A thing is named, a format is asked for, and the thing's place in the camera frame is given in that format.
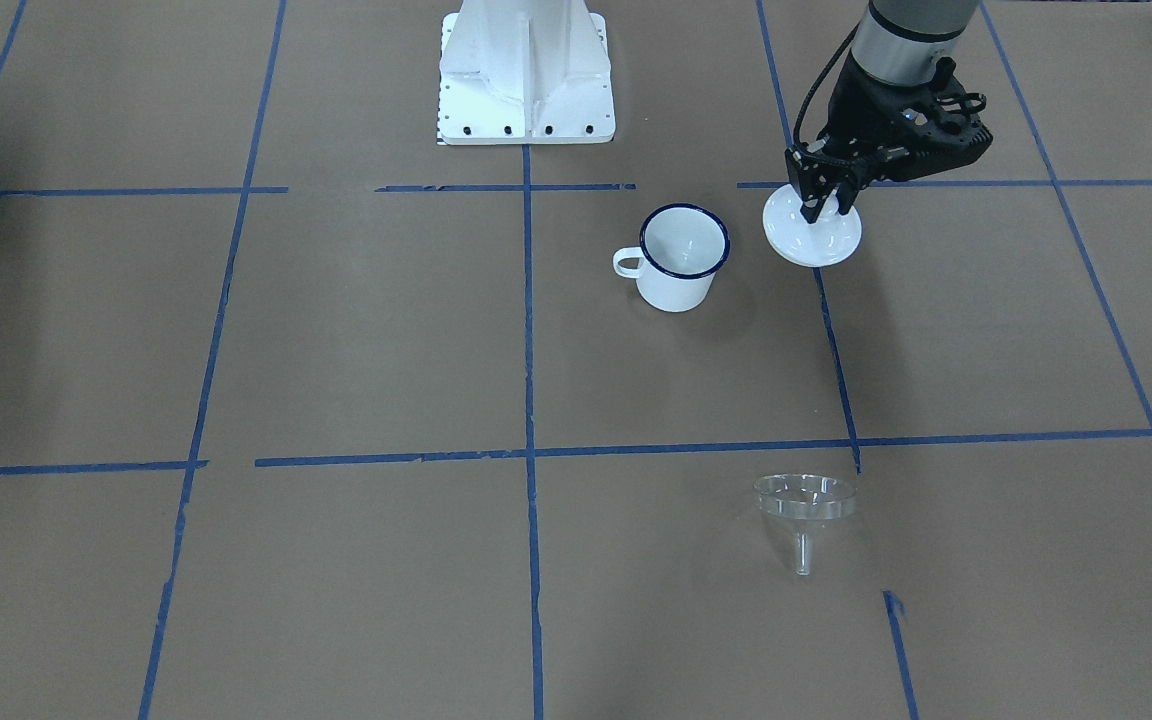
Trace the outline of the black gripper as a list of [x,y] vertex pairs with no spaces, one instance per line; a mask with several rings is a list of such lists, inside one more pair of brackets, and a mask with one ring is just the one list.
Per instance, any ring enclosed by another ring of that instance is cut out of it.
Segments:
[[799,197],[799,217],[817,223],[835,185],[838,214],[847,215],[856,197],[872,181],[893,179],[902,158],[899,146],[899,105],[915,86],[884,85],[867,76],[855,60],[846,60],[828,105],[828,118],[818,138],[818,152],[786,149],[785,159],[794,191]]

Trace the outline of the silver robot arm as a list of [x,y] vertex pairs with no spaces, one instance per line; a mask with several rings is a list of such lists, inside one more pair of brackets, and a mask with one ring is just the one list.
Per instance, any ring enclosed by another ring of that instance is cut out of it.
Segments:
[[850,213],[876,181],[916,181],[969,167],[991,147],[952,58],[977,1],[869,1],[799,106],[786,150],[799,215],[817,223],[828,200]]

